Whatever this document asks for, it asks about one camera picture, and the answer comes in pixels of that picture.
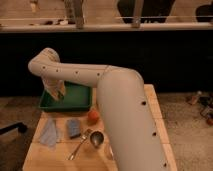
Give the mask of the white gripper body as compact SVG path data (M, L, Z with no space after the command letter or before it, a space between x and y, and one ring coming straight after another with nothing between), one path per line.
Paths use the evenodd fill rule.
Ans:
M65 84L62 80L43 79L44 89L54 99L60 100L66 94Z

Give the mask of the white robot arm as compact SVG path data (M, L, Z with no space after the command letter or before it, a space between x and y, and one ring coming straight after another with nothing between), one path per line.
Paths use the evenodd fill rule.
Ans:
M47 92L68 81L96 89L98 109L118 171L171 171L161 143L142 76L134 69L112 65L68 64L52 48L28 63Z

